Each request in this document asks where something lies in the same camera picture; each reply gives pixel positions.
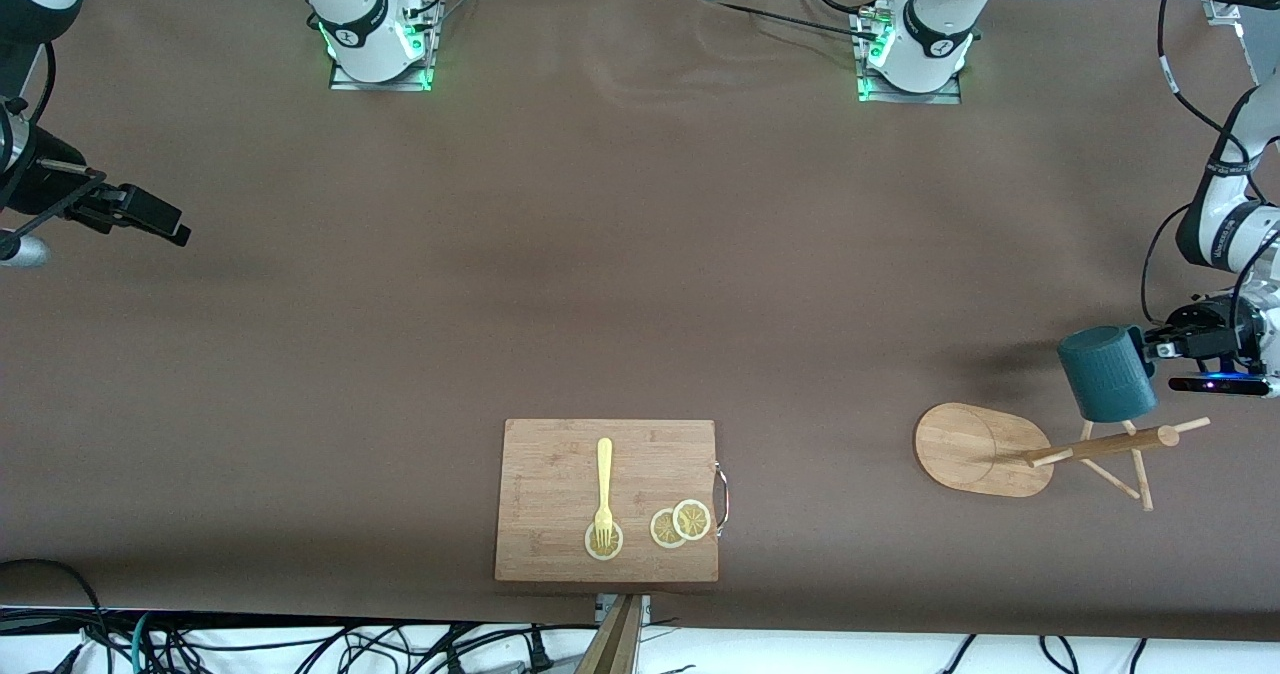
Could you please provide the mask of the wooden beam with metal bracket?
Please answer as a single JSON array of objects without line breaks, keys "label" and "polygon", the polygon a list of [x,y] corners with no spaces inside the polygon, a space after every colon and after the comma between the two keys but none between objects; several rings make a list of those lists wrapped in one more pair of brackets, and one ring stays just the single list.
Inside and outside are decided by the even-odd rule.
[{"label": "wooden beam with metal bracket", "polygon": [[648,595],[617,595],[573,674],[635,674],[643,628],[650,619]]}]

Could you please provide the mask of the yellow plastic fork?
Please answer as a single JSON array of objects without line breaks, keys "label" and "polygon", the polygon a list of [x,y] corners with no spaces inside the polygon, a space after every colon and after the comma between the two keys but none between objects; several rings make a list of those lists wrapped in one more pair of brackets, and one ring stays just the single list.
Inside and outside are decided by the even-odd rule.
[{"label": "yellow plastic fork", "polygon": [[591,541],[596,550],[611,547],[614,519],[611,510],[613,443],[611,437],[600,437],[596,443],[596,483],[598,505],[593,515]]}]

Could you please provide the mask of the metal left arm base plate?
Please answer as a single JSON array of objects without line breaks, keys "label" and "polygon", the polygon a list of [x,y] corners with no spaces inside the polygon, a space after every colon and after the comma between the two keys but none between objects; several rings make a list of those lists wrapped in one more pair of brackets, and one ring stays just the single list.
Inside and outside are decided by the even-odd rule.
[{"label": "metal left arm base plate", "polygon": [[864,6],[849,15],[861,104],[961,101],[960,72],[973,37],[960,42],[932,35],[919,41],[899,27],[892,10]]}]

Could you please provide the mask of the teal cup with handle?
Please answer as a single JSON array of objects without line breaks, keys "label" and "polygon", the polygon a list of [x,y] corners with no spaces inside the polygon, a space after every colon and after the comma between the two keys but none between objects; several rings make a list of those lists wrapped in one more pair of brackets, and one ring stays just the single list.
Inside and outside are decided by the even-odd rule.
[{"label": "teal cup with handle", "polygon": [[1139,326],[1080,329],[1059,341],[1057,356],[1083,419],[1120,423],[1158,405],[1153,364]]}]

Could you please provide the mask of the wooden cup rack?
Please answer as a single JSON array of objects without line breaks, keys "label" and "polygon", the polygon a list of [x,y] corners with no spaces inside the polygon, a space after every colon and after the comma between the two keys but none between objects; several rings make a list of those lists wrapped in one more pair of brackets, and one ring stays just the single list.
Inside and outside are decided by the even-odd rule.
[{"label": "wooden cup rack", "polygon": [[1155,501],[1146,451],[1174,449],[1183,434],[1211,423],[1202,416],[1176,425],[1137,428],[1124,419],[1123,432],[1096,436],[1096,423],[1085,419],[1079,440],[1057,446],[1038,425],[1021,416],[945,402],[920,416],[913,449],[923,472],[948,490],[1032,498],[1048,486],[1057,466],[1078,464],[1151,513]]}]

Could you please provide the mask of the wooden cutting board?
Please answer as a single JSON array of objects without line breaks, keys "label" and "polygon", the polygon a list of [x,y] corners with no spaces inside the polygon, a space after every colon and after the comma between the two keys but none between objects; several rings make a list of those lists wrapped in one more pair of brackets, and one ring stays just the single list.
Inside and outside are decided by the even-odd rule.
[{"label": "wooden cutting board", "polygon": [[[625,536],[608,561],[584,547],[598,505],[600,437],[613,443],[611,510]],[[710,588],[721,578],[721,480],[710,419],[507,419],[494,576],[540,593]],[[710,532],[681,547],[658,546],[652,515],[686,498],[709,506]]]}]

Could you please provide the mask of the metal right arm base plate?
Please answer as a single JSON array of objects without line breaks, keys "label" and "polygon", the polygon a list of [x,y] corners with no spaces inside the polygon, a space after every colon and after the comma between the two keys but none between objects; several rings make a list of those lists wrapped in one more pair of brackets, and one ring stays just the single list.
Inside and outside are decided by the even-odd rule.
[{"label": "metal right arm base plate", "polygon": [[364,82],[353,78],[338,61],[332,40],[325,33],[326,54],[332,59],[328,87],[334,91],[429,92],[434,87],[436,54],[442,33],[442,5],[434,4],[428,13],[402,26],[399,41],[410,50],[411,61],[390,81]]}]

